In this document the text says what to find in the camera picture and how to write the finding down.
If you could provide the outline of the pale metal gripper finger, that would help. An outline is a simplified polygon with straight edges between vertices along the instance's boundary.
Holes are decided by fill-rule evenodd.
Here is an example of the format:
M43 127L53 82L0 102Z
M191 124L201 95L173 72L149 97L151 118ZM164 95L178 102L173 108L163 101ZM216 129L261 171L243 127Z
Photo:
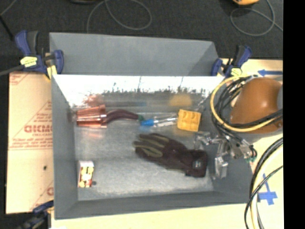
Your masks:
M223 139L221 139L218 135L212 137L210 132L203 131L195 134L193 143L195 149L204 150L206 146L219 146L222 142Z
M228 144L219 144L213 159L213 178L226 178L229 160Z

